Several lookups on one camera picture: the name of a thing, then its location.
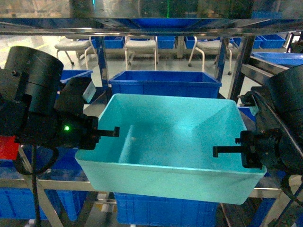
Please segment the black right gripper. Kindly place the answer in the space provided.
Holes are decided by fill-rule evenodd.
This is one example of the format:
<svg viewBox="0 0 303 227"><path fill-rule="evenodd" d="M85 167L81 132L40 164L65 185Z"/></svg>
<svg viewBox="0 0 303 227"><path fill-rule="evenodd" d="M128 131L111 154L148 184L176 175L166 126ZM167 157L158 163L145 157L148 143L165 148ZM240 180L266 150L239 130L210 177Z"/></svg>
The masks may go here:
<svg viewBox="0 0 303 227"><path fill-rule="evenodd" d="M239 138L241 146L213 146L213 157L218 157L219 153L241 153L244 168L282 168L279 150L281 138L279 129L242 131Z"/></svg>

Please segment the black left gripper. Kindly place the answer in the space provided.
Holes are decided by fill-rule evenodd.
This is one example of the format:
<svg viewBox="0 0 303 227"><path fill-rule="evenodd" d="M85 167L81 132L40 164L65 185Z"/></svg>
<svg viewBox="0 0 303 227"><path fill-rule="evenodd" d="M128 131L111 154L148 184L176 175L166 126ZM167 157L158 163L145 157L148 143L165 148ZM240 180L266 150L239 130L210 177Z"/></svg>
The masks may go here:
<svg viewBox="0 0 303 227"><path fill-rule="evenodd" d="M80 145L92 125L90 117L83 113L84 105L88 104L80 95L58 95L54 109L58 124L53 138L54 147L74 148ZM113 130L97 130L98 137L119 137L120 127Z"/></svg>

